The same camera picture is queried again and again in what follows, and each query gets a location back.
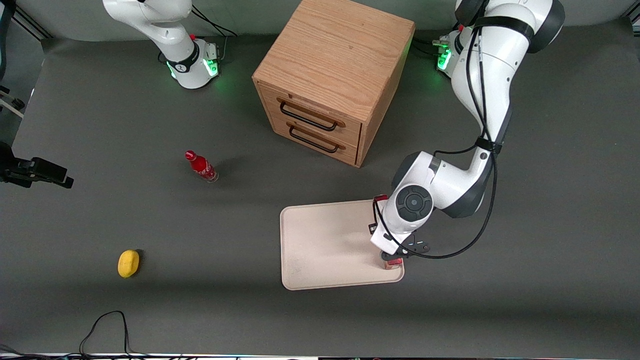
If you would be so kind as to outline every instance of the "drawer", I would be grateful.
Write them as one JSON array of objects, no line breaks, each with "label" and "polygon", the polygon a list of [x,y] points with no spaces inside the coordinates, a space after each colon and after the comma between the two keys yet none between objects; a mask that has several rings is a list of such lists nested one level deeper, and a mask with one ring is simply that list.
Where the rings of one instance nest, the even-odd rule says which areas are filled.
[{"label": "drawer", "polygon": [[299,99],[292,99],[292,95],[272,89],[264,83],[259,84],[262,100],[272,122],[290,122],[296,129],[309,130],[321,134],[323,138],[358,147],[361,128],[359,122],[322,113],[325,111],[304,104]]},{"label": "drawer", "polygon": [[351,144],[333,141],[317,131],[311,131],[304,127],[299,127],[293,121],[276,120],[273,123],[273,130],[278,135],[316,150],[324,155],[331,156],[344,163],[355,166],[358,148]]}]

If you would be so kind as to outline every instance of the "green indicator light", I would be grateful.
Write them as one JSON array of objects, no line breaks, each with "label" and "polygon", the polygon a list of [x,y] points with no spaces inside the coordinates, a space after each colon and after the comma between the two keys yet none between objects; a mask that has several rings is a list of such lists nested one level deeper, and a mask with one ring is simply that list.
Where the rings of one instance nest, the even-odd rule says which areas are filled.
[{"label": "green indicator light", "polygon": [[169,62],[166,62],[166,66],[169,68],[169,71],[171,71],[171,77],[175,79],[175,74],[173,73],[173,69],[171,68],[171,65],[169,65]]},{"label": "green indicator light", "polygon": [[447,49],[444,53],[440,54],[438,58],[438,68],[440,68],[440,70],[446,69],[449,64],[449,59],[451,59],[451,50]]},{"label": "green indicator light", "polygon": [[207,68],[209,75],[213,78],[218,75],[218,62],[215,60],[202,59],[202,63]]}]

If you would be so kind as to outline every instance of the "tray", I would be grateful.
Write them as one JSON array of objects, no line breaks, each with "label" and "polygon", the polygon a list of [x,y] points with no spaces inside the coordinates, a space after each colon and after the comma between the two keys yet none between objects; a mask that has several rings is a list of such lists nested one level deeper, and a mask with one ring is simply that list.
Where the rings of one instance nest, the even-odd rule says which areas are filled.
[{"label": "tray", "polygon": [[306,290],[400,281],[369,239],[372,200],[290,206],[280,213],[282,284]]}]

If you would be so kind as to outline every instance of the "bottle cap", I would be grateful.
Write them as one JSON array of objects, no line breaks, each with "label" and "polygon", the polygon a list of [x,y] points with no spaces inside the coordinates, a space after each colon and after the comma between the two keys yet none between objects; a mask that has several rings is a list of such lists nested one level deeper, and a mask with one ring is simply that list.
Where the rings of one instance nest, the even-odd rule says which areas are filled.
[{"label": "bottle cap", "polygon": [[195,152],[193,152],[193,151],[189,150],[189,151],[187,151],[187,152],[185,152],[185,153],[184,153],[184,157],[185,157],[187,160],[189,160],[189,161],[193,161],[193,160],[196,160],[196,158],[197,158],[198,156],[196,155],[196,153],[195,153]]}]

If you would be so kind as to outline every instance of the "wood grain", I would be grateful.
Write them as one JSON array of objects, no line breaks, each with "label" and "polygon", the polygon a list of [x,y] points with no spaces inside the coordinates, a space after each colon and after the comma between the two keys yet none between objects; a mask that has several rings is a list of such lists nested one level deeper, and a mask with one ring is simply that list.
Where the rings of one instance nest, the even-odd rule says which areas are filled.
[{"label": "wood grain", "polygon": [[[351,166],[357,167],[356,166],[356,155],[358,152],[358,148],[353,146],[353,145],[349,145],[349,144],[344,144],[344,143],[339,143],[339,142],[334,142],[333,140],[329,140],[327,139],[324,135],[319,134],[315,131],[311,131],[308,129],[302,129],[300,127],[295,126],[292,122],[288,122],[288,121],[275,121],[274,122],[274,131],[276,134],[278,135],[282,135],[284,137],[286,137],[287,139],[293,140],[299,144],[302,144],[306,147],[308,147],[309,149],[313,149],[315,151],[320,152],[321,154],[327,155],[327,156],[331,156],[334,159],[340,160],[343,163],[347,163]],[[303,138],[306,138],[307,140],[310,140],[320,146],[323,147],[327,147],[327,148],[334,148],[336,145],[338,146],[338,150],[334,153],[329,153],[329,152],[325,152],[322,150],[319,150],[317,147],[314,147],[313,145],[309,145],[305,142],[302,142],[298,139],[293,138],[290,134],[289,134],[289,130],[291,129],[291,126],[294,126],[294,134],[301,136]]]},{"label": "wood grain", "polygon": [[362,166],[364,157],[367,155],[367,152],[369,152],[369,148],[371,147],[373,139],[378,132],[378,128],[380,127],[380,124],[382,124],[382,120],[389,109],[389,105],[391,105],[391,100],[393,100],[394,95],[396,94],[398,84],[400,83],[400,77],[402,76],[404,62],[407,54],[409,53],[410,46],[411,43],[408,42],[400,60],[396,64],[396,69],[387,81],[384,93],[378,99],[378,103],[376,104],[374,111],[371,113],[368,123],[366,123],[365,127],[362,129],[362,138],[360,139],[360,144],[358,146],[358,158],[356,160],[358,167]]},{"label": "wood grain", "polygon": [[[361,127],[361,124],[359,122],[349,119],[342,119],[338,116],[329,117],[321,113],[322,110],[316,111],[318,109],[301,103],[297,99],[290,99],[289,94],[287,94],[286,92],[275,90],[274,88],[271,88],[270,86],[262,82],[259,82],[258,87],[259,93],[261,94],[260,98],[262,99],[262,105],[265,107],[268,113],[269,121],[271,122],[272,127],[275,119],[278,119],[279,121],[289,121],[293,122],[296,127],[309,129],[311,131],[317,131],[325,138],[328,138],[330,140],[347,143],[355,146],[356,148],[358,147]],[[334,121],[336,121],[338,125],[333,131],[325,131],[319,129],[318,127],[308,125],[303,121],[283,114],[280,111],[280,104],[282,103],[282,101],[286,103],[286,110],[291,111],[297,115],[301,115],[302,117],[305,117],[311,121],[317,122],[320,125],[331,126]]]},{"label": "wood grain", "polygon": [[366,123],[414,27],[349,0],[302,0],[253,76]]}]

